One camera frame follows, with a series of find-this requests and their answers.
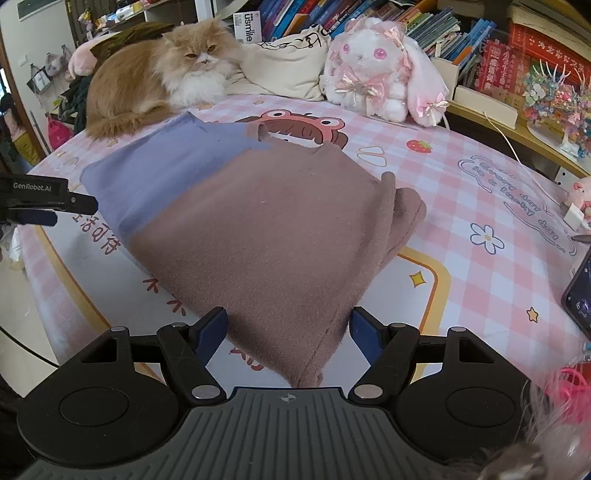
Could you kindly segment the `purple and mauve sweater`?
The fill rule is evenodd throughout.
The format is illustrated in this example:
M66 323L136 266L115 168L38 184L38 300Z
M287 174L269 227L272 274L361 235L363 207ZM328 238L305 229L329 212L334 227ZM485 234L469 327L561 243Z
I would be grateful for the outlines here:
M349 312L424 220L419 193L339 146L190 113L81 173L129 253L295 388L317 387Z

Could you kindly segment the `pink checkered cartoon mat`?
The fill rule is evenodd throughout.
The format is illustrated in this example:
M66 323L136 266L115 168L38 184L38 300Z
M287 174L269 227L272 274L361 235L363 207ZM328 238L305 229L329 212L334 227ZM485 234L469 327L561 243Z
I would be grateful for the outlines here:
M79 134L35 172L97 199L18 231L59 361L216 305L229 323L207 367L226 389L351 388L373 361L356 311L472 332L533 379L590 359L565 306L588 250L562 190L444 128L243 95L131 137Z

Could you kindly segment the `pink plush pillow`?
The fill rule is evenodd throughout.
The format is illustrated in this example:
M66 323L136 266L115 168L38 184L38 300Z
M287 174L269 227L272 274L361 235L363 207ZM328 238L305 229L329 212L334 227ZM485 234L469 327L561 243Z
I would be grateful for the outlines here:
M90 76L97 64L97 58L91 53L94 46L108 40L110 34L88 40L76 48L68 61L68 72L71 78Z

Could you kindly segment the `orange fluffy cat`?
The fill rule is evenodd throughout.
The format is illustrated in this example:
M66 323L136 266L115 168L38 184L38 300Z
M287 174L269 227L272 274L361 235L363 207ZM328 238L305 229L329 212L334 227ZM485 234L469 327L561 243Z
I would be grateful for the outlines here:
M182 109L221 101L242 57L242 45L216 19L126 46L93 75L85 132L94 140L132 135Z

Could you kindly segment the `black smartphone standing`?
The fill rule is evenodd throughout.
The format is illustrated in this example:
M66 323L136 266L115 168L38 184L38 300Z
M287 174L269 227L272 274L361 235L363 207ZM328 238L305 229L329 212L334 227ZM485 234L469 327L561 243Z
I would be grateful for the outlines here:
M591 251L588 250L561 298L563 310L591 339Z

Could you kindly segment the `olive green cloth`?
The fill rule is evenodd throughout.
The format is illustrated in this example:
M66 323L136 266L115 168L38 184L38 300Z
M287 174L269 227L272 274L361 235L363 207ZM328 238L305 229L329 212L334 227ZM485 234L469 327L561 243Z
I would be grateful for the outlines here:
M141 41L160 38L164 33L171 31L173 24L162 22L143 22L104 40L90 49L90 53L96 58L96 67L102 65L109 57L122 48Z

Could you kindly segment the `small pink pig figure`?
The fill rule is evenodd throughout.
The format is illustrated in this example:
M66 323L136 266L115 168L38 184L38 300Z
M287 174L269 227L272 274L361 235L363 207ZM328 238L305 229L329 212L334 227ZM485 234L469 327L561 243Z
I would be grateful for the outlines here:
M591 177L575 181L568 191L564 203L567 207L574 205L586 219L589 219L591 217Z

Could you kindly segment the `pink white bunny plush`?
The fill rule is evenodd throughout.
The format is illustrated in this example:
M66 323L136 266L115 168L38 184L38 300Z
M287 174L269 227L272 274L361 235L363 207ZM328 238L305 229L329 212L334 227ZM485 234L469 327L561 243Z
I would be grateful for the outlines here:
M435 127L448 107L439 70L403 24L360 17L329 46L320 79L329 102L390 123Z

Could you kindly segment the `cream canvas tote bag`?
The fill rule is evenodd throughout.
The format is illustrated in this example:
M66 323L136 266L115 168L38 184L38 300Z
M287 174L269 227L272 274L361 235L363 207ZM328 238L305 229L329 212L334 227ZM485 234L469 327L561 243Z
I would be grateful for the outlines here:
M243 44L228 95L274 95L322 101L320 78L332 39L322 26L259 44Z

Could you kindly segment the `colourful bead ornament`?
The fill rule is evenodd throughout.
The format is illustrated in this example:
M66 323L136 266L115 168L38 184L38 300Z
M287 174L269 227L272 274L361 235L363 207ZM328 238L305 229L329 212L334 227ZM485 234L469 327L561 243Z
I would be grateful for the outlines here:
M551 68L540 60L524 80L525 114L529 122L558 125L562 131L559 149L576 159L590 155L590 79L574 70L578 82L569 82L571 72Z

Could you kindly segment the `wooden bookshelf with books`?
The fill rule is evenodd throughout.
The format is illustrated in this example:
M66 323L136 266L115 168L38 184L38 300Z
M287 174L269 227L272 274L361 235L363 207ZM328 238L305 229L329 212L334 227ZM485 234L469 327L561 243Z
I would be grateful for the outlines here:
M546 1L503 5L506 30L480 15L463 31L458 11L422 1L399 16L379 1L266 1L235 16L257 23L242 41L228 94L329 101L368 117L433 127L457 115L517 131L542 132L573 173L590 170L589 29L565 29Z

